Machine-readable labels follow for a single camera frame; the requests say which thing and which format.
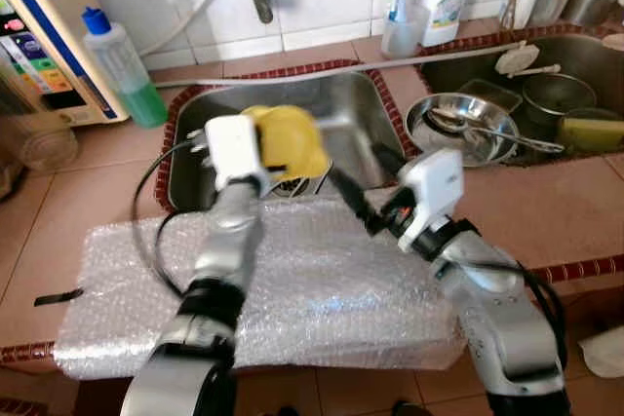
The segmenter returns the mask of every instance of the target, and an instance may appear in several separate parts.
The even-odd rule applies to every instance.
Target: stainless steel sink
[[[381,142],[403,153],[383,109],[372,80],[365,74],[347,73],[317,80],[214,90],[189,100],[179,111],[175,141],[204,126],[212,117],[236,114],[253,105],[290,104],[308,111],[316,119],[326,150],[339,166],[360,184],[371,189],[390,180],[371,152]],[[203,155],[182,151],[174,155],[170,171],[169,199],[176,209],[209,207],[214,199],[215,173],[202,167]],[[311,194],[320,180],[304,181],[296,195]],[[274,191],[289,196],[298,183],[287,183]],[[328,181],[320,193],[333,188]]]
[[[530,39],[540,49],[540,55],[531,67],[559,63],[562,73],[574,76],[591,86],[598,97],[599,107],[611,109],[624,115],[624,54],[603,47],[599,39],[564,34]],[[469,57],[423,65],[421,72],[434,93],[455,92],[475,78],[481,78],[522,95],[526,78],[512,80],[499,75],[494,65],[500,54]],[[556,129],[534,124],[522,104],[512,113],[520,132],[526,136],[553,140]],[[541,163],[556,157],[520,150],[511,164],[528,165]]]

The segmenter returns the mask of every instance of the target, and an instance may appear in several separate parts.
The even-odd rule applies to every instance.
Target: metal bowl
[[[514,120],[499,106],[484,99],[460,93],[439,93],[418,100],[408,111],[404,125],[411,141],[422,151],[456,148],[463,154],[466,168],[502,163],[516,152],[517,144],[498,136],[483,135],[478,145],[473,145],[465,134],[449,134],[434,130],[426,113],[431,108],[452,112],[484,129],[519,136]]]

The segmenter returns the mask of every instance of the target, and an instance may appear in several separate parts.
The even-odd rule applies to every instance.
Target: bubble wrap
[[[370,238],[341,200],[268,201],[261,211],[237,366],[444,369],[461,354],[456,317],[427,264],[389,235]],[[141,222],[147,240],[159,222]],[[201,213],[167,226],[163,254],[179,284],[190,280],[208,229]],[[69,304],[55,361],[77,379],[134,375],[178,302],[140,262],[129,223],[89,233],[78,281],[85,293]]]

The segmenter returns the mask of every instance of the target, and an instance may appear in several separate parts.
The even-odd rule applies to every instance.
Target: white hose
[[[167,43],[169,43],[179,33],[181,33],[184,30],[184,28],[186,28],[188,23],[191,22],[191,20],[195,18],[195,16],[204,8],[207,2],[208,0],[197,0],[197,2],[195,2],[195,5],[191,9],[191,11],[186,15],[186,17],[180,20],[180,22],[177,24],[177,26],[174,29],[172,29],[162,39],[160,39],[159,41],[156,41],[151,46],[141,49],[138,52],[138,55],[141,57],[145,57],[148,54],[151,54],[154,51],[157,51],[158,49],[162,48]]]
[[[400,58],[397,60],[387,60],[375,63],[359,63],[357,65],[349,65],[347,67],[333,68],[331,70],[321,70],[319,72],[303,73],[301,75],[292,75],[290,77],[279,78],[197,78],[188,80],[173,80],[171,82],[155,83],[156,88],[174,88],[174,87],[190,87],[192,85],[216,85],[216,86],[245,86],[245,85],[279,85],[283,83],[302,82],[304,80],[312,80],[314,78],[325,78],[348,72],[363,72],[365,70],[373,70],[375,68],[392,68],[403,67],[406,65],[418,65],[420,63],[439,62],[442,60],[453,60],[454,58],[477,57],[487,54],[502,53],[512,49],[517,49],[521,43],[505,44],[503,46],[495,46],[493,48],[478,49],[476,51],[464,51],[461,53],[438,54],[436,56],[410,57]]]

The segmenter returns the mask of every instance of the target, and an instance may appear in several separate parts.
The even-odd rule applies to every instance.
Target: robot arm
[[[210,231],[176,316],[128,389],[122,416],[234,414],[234,332],[262,238],[258,198],[268,175],[251,118],[222,117],[206,128],[219,174],[218,198],[206,214]]]
[[[558,341],[527,298],[522,267],[469,222],[449,217],[463,193],[459,152],[440,150],[405,164],[387,149],[373,149],[391,172],[398,170],[400,186],[380,214],[361,193],[354,195],[361,189],[348,176],[336,170],[331,180],[370,234],[388,229],[401,250],[431,263],[457,311],[494,415],[569,415]]]

